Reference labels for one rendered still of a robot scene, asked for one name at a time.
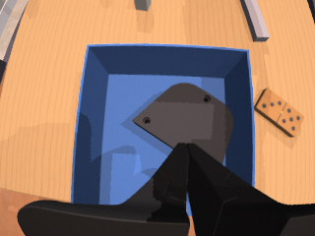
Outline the light grey flat bar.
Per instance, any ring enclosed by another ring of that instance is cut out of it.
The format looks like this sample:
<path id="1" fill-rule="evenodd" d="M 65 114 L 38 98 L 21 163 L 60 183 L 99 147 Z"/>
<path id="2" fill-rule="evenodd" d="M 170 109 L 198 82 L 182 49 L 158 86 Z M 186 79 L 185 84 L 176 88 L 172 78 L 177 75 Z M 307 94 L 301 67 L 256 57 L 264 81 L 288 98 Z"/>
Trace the light grey flat bar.
<path id="1" fill-rule="evenodd" d="M 270 36 L 257 0 L 240 0 L 253 42 L 266 42 Z"/>

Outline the light orange flat board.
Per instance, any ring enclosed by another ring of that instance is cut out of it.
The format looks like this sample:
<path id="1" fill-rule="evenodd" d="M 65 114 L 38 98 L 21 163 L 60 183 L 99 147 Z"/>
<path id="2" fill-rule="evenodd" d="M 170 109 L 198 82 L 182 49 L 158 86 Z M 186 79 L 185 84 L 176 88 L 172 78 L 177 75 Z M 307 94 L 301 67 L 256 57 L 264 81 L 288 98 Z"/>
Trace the light orange flat board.
<path id="1" fill-rule="evenodd" d="M 294 138 L 254 110 L 255 188 L 315 204 L 315 24 L 307 0 L 257 0 L 270 38 L 253 42 L 240 0 L 29 0 L 0 98 L 0 189 L 71 202 L 87 44 L 249 49 L 254 105 L 268 88 L 304 116 Z"/>

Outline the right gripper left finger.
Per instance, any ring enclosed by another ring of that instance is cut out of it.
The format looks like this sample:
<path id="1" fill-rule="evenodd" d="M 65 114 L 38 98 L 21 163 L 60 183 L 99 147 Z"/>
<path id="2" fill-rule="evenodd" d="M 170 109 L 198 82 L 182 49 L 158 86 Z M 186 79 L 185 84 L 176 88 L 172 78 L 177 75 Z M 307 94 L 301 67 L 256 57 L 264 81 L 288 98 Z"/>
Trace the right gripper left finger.
<path id="1" fill-rule="evenodd" d="M 153 177 L 120 205 L 51 200 L 18 211 L 25 236 L 188 236 L 189 151 L 178 143 Z"/>

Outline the blue open-top tray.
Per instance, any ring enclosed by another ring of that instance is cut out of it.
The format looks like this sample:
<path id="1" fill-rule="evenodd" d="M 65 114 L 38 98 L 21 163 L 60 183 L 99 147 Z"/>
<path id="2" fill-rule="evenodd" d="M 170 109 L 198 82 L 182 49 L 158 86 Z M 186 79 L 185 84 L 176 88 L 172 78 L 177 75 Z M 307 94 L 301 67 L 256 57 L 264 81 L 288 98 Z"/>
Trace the blue open-top tray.
<path id="1" fill-rule="evenodd" d="M 222 165 L 255 187 L 249 49 L 111 43 L 81 78 L 71 179 L 79 204 L 122 204 L 158 171 L 173 148 L 132 120 L 179 83 L 193 84 L 228 107 L 233 130 Z"/>

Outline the orange domino tile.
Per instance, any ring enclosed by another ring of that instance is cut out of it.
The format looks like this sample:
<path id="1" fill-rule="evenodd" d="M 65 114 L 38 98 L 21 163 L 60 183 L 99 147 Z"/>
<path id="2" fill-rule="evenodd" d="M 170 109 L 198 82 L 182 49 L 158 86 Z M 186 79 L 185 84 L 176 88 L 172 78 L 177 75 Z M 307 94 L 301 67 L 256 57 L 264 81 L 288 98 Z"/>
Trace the orange domino tile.
<path id="1" fill-rule="evenodd" d="M 290 138 L 296 136 L 304 119 L 301 113 L 269 88 L 263 89 L 254 110 Z"/>

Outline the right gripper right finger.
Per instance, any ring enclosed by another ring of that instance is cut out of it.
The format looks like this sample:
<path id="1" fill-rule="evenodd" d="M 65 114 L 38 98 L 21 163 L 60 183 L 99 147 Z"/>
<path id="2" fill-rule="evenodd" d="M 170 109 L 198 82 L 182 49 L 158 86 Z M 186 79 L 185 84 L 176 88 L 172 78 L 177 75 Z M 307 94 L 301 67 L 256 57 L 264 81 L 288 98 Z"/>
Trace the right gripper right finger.
<path id="1" fill-rule="evenodd" d="M 315 204 L 279 203 L 197 145 L 186 146 L 196 236 L 315 236 Z"/>

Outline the small beige cube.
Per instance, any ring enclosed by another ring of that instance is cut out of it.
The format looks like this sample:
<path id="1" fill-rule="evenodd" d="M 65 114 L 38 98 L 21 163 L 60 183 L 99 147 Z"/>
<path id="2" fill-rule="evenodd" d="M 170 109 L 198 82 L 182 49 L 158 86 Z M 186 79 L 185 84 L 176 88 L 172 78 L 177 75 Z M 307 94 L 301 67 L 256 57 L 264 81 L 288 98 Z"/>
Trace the small beige cube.
<path id="1" fill-rule="evenodd" d="M 148 12 L 152 0 L 134 0 L 135 9 Z"/>

